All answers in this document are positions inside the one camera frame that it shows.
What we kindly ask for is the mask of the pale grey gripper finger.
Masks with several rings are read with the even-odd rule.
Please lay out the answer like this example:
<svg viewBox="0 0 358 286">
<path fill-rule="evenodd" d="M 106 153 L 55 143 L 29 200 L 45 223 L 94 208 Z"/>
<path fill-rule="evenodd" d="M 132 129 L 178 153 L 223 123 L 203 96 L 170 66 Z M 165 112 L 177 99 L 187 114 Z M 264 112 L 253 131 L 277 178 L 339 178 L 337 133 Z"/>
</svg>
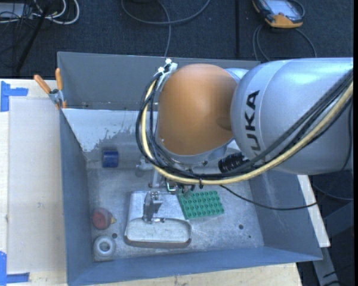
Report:
<svg viewBox="0 0 358 286">
<path fill-rule="evenodd" d="M 152 223 L 154 215 L 159 211 L 162 204 L 163 199 L 160 197 L 160 192 L 149 191 L 144 198 L 143 220 L 146 223 Z"/>
</svg>

